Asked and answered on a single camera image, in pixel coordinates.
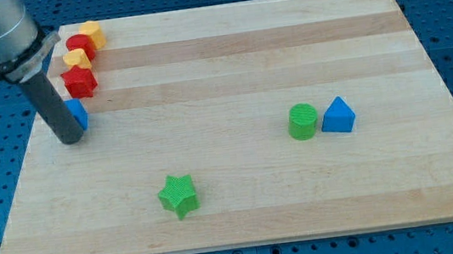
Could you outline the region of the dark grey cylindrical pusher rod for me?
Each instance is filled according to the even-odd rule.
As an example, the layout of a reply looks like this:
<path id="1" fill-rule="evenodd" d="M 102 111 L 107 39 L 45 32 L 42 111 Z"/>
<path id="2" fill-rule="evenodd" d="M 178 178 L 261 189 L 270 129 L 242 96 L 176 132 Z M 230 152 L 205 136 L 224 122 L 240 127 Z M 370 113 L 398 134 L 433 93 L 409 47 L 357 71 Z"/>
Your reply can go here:
<path id="1" fill-rule="evenodd" d="M 82 138 L 82 127 L 42 71 L 19 87 L 62 144 L 75 144 Z"/>

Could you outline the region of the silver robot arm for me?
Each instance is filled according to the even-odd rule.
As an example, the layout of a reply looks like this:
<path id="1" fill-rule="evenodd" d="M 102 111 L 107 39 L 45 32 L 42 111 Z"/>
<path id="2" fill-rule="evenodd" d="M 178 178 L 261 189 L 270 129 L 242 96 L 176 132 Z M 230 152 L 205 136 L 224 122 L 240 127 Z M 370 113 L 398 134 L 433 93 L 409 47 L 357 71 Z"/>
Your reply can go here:
<path id="1" fill-rule="evenodd" d="M 18 85 L 59 141 L 74 144 L 83 129 L 42 69 L 59 40 L 58 33 L 44 32 L 20 0 L 0 0 L 0 82 Z"/>

